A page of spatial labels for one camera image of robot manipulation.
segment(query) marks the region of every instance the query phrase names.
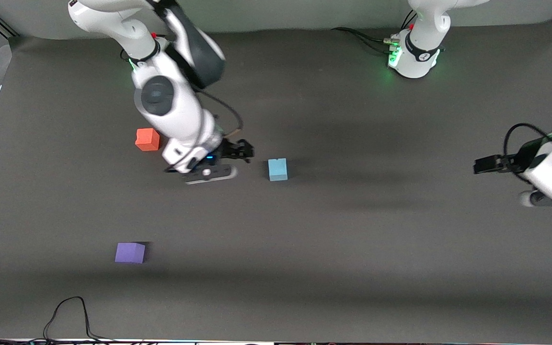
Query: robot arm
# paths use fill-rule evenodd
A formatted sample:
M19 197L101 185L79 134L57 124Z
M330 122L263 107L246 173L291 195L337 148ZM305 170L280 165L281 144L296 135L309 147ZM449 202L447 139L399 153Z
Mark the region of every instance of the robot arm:
M508 155L505 151L504 155L476 160L474 173L514 173L535 188L520 194L524 206L552 206L552 133L546 134L533 125L518 124L506 134L505 148L517 127L530 127L542 137L526 142L516 154Z
M129 18L145 7L175 33L174 42L153 38L142 22ZM233 144L223 137L195 95L220 79L224 55L175 0L71 0L68 11L81 29L109 35L129 54L136 108L169 138L162 152L168 172L182 173L188 184L228 179L235 168L219 164L220 159L249 162L254 156L245 140Z
M451 28L450 9L473 7L489 0L408 0L418 18L414 29L391 36L403 44L396 48L389 66L408 78L420 78L436 65L439 46Z

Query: led light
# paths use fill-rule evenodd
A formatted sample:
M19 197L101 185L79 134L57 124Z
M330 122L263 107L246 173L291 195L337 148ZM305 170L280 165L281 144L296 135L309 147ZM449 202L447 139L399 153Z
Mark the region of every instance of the led light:
M434 58L434 62L432 62L431 66L434 67L436 65L436 62L438 61L438 55L440 55L440 49L436 51L436 57Z
M133 65L133 63L131 62L131 59L129 59L129 64L131 65L131 68L133 68L133 71L135 72L136 71L136 65Z
M395 52L391 53L391 57L389 58L389 66L391 67L397 66L397 63L399 63L399 59L401 56L402 56L402 49L398 47Z

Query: dark gray mat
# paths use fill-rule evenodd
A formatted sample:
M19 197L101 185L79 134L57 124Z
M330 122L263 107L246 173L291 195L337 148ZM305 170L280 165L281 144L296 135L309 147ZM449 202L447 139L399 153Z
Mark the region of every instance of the dark gray mat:
M13 42L0 337L38 336L82 295L116 338L552 343L552 209L471 166L517 122L552 129L552 22L455 28L416 81L346 33L215 39L228 66L210 91L258 157L195 186L134 146L147 124L114 41ZM265 178L277 157L290 181ZM114 264L125 241L151 241L148 262ZM52 336L83 337L78 306Z

